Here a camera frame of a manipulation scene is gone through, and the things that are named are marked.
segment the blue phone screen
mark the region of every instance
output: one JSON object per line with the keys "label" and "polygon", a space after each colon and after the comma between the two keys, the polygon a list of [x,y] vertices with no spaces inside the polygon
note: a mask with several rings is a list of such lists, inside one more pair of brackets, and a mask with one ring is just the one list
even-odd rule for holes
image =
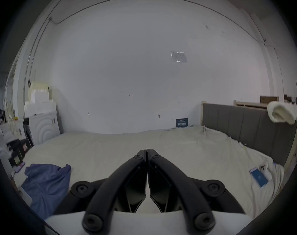
{"label": "blue phone screen", "polygon": [[268,179],[265,178],[265,176],[261,173],[260,170],[251,170],[250,173],[252,176],[256,179],[257,183],[259,184],[260,187],[263,187],[265,184],[268,183]]}

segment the screw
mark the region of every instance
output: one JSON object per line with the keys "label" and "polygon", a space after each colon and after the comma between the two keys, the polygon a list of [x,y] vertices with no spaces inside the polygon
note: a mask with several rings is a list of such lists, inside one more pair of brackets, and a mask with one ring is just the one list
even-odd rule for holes
{"label": "screw", "polygon": [[210,184],[208,186],[208,189],[211,190],[211,191],[217,191],[217,190],[219,190],[219,185],[217,185],[217,184]]}
{"label": "screw", "polygon": [[85,192],[87,189],[88,189],[88,187],[85,186],[85,185],[79,185],[79,186],[77,187],[77,191],[80,192],[80,193]]}
{"label": "screw", "polygon": [[142,155],[134,155],[134,158],[135,158],[135,159],[142,159],[143,156],[142,156]]}
{"label": "screw", "polygon": [[82,226],[91,232],[98,232],[103,228],[103,221],[97,215],[87,214],[82,220]]}
{"label": "screw", "polygon": [[201,213],[199,214],[195,220],[194,225],[199,230],[208,230],[215,225],[215,220],[209,213]]}

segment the wooden bed frame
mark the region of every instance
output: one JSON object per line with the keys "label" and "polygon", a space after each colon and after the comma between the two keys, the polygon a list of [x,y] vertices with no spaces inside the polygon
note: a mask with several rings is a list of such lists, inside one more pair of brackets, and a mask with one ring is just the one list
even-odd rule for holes
{"label": "wooden bed frame", "polygon": [[[272,157],[275,162],[277,159],[278,163],[283,165],[284,170],[287,170],[293,156],[297,153],[297,123],[294,125],[288,125],[287,123],[272,123],[268,117],[267,104],[239,101],[234,101],[233,106],[207,104],[206,107],[211,107],[212,109],[210,112],[208,112],[208,110],[204,111],[205,104],[207,104],[207,102],[202,101],[200,113],[201,125],[205,125],[210,129],[222,131],[244,145]],[[238,117],[237,121],[234,121],[236,122],[235,125],[239,125],[238,122],[241,122],[240,131],[238,131],[239,134],[236,134],[236,132],[232,130],[233,127],[229,126],[229,120],[224,120],[224,118],[230,119],[230,111],[235,112],[232,115],[233,118],[236,119]],[[252,130],[247,127],[242,130],[242,125],[245,122],[244,113],[240,115],[240,113],[237,114],[237,112],[245,112],[248,119],[246,120],[246,123],[249,121],[249,118],[254,117],[255,115],[260,116],[258,118],[258,124],[255,124],[256,126],[253,126]],[[250,134],[255,135],[255,137],[248,139]]]}

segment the cable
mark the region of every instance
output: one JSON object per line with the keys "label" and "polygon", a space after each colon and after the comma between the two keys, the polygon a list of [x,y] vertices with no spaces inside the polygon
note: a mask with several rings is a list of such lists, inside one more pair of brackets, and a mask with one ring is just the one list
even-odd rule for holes
{"label": "cable", "polygon": [[[52,23],[55,24],[55,25],[58,25],[58,24],[62,23],[63,21],[65,21],[66,19],[72,17],[73,15],[75,15],[75,14],[77,14],[77,13],[83,11],[83,10],[86,10],[86,9],[88,9],[88,8],[90,8],[90,7],[95,6],[95,5],[99,5],[99,4],[101,4],[101,3],[105,3],[105,2],[109,2],[109,1],[113,1],[113,0],[105,0],[105,1],[102,1],[102,2],[98,2],[98,3],[92,4],[92,5],[88,6],[88,7],[85,7],[85,8],[83,8],[83,9],[78,10],[77,12],[75,12],[75,13],[69,15],[68,17],[64,18],[64,19],[61,20],[60,22],[54,22],[54,21],[52,20]],[[255,37],[253,37],[253,36],[252,36],[246,29],[244,29],[242,26],[240,26],[238,23],[236,23],[235,21],[233,21],[231,18],[228,18],[228,17],[225,16],[224,14],[222,14],[222,13],[220,13],[220,12],[218,12],[218,11],[212,9],[212,8],[209,8],[209,7],[205,6],[205,5],[202,5],[202,4],[200,4],[200,3],[197,3],[197,2],[192,2],[192,1],[189,1],[189,0],[181,0],[181,1],[185,1],[185,2],[190,2],[190,3],[193,3],[193,4],[197,4],[197,5],[199,5],[199,6],[202,6],[202,7],[204,7],[204,8],[207,8],[207,9],[209,9],[209,10],[212,10],[212,11],[214,11],[214,12],[220,14],[221,16],[223,16],[223,17],[229,19],[230,21],[232,21],[233,23],[235,23],[237,26],[239,26],[241,29],[243,29],[247,34],[249,34],[255,41],[257,41],[257,40],[255,39]]]}
{"label": "cable", "polygon": [[34,47],[34,45],[35,45],[35,42],[36,42],[36,40],[37,40],[37,37],[38,37],[38,35],[40,34],[40,31],[41,31],[42,27],[44,26],[46,20],[49,18],[49,16],[50,16],[51,13],[53,12],[53,10],[57,7],[57,5],[59,5],[59,3],[60,3],[61,1],[62,1],[62,0],[60,0],[60,1],[54,6],[54,8],[51,10],[51,12],[48,14],[48,16],[46,17],[46,19],[44,20],[44,22],[43,22],[43,24],[42,24],[40,30],[38,31],[38,33],[37,33],[37,35],[36,35],[36,37],[35,37],[35,40],[34,40],[34,42],[33,42],[33,45],[32,45],[32,47],[31,47],[31,51],[30,51],[30,54],[29,54],[28,62],[27,62],[26,72],[25,72],[25,75],[24,75],[23,102],[25,102],[25,88],[26,88],[27,72],[28,72],[28,66],[29,66],[30,56],[31,56],[31,53],[32,53],[32,51],[33,51],[33,47]]}

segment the mattress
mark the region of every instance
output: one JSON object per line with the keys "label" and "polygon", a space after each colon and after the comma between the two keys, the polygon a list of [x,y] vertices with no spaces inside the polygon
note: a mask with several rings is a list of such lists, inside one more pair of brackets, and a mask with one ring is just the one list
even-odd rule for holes
{"label": "mattress", "polygon": [[[272,158],[226,134],[203,126],[152,130],[141,133],[96,134],[69,132],[28,151],[24,161],[31,164],[71,166],[71,187],[75,182],[93,182],[107,178],[120,165],[143,149],[154,149],[171,161],[188,177],[224,183],[245,213],[258,216],[273,201],[283,181],[284,169]],[[263,188],[249,170],[268,163],[272,180]],[[14,176],[16,184],[23,183],[25,167]],[[160,212],[148,197],[137,212]]]}

